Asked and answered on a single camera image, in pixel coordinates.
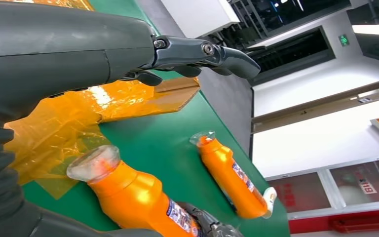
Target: bottle label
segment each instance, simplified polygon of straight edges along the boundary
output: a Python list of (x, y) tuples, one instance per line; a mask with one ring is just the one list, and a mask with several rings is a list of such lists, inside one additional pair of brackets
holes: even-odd
[(261, 193), (258, 191), (258, 189), (255, 187), (255, 185), (252, 183), (252, 181), (248, 178), (248, 176), (245, 174), (245, 172), (240, 168), (240, 166), (234, 162), (231, 166), (233, 171), (239, 176), (241, 180), (245, 183), (248, 190), (253, 193), (253, 195), (259, 200), (259, 202), (266, 206), (266, 202), (264, 198), (262, 197)]
[(166, 215), (171, 218), (185, 232), (191, 233), (195, 237), (203, 237), (202, 230), (198, 227), (196, 221), (182, 207), (169, 199), (168, 210)]

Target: white cabinet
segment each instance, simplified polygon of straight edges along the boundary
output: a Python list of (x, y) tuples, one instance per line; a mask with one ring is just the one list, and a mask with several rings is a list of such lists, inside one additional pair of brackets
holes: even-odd
[(162, 2), (187, 38), (206, 36), (240, 22), (227, 0)]
[(267, 180), (289, 220), (379, 210), (379, 157)]

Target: ceiling light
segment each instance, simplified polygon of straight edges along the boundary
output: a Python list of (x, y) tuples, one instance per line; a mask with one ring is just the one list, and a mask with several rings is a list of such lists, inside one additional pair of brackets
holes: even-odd
[(299, 4), (300, 9), (301, 9), (302, 11), (304, 11), (303, 6), (302, 6), (302, 3), (300, 2), (300, 0), (297, 0), (297, 3)]
[(379, 25), (355, 25), (352, 29), (358, 34), (379, 35)]

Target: orange plastic film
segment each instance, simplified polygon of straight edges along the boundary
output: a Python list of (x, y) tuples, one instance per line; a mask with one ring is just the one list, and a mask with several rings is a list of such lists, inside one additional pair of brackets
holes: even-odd
[(156, 87), (116, 81), (44, 99), (28, 117), (5, 125), (15, 131), (14, 140), (5, 145), (16, 155), (11, 166), (19, 173), (20, 184), (35, 180), (60, 198), (76, 184), (66, 176), (69, 163), (109, 144), (98, 123), (175, 112), (198, 90), (197, 81), (189, 78)]
[(100, 122), (108, 122), (138, 117), (143, 114), (141, 111), (151, 114), (157, 110), (158, 105), (145, 104), (153, 98), (153, 93), (154, 87), (134, 80), (94, 86), (78, 93), (70, 93), (68, 96), (81, 100), (91, 111), (100, 114)]
[(38, 3), (54, 6), (64, 6), (79, 8), (83, 10), (93, 11), (91, 4), (87, 0), (0, 0), (0, 1), (14, 1), (14, 2), (27, 2), (27, 3)]

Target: metal screw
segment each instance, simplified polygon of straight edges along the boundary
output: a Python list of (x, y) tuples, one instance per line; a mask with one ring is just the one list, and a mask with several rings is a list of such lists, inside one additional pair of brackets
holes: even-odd
[(166, 42), (161, 39), (157, 39), (153, 41), (153, 45), (155, 48), (164, 48), (166, 47)]
[(207, 55), (209, 55), (209, 56), (211, 56), (211, 55), (214, 54), (214, 48), (213, 48), (213, 46), (212, 46), (211, 44), (209, 44), (209, 43), (204, 44), (204, 45), (202, 46), (202, 49), (203, 49), (204, 53), (207, 54)]

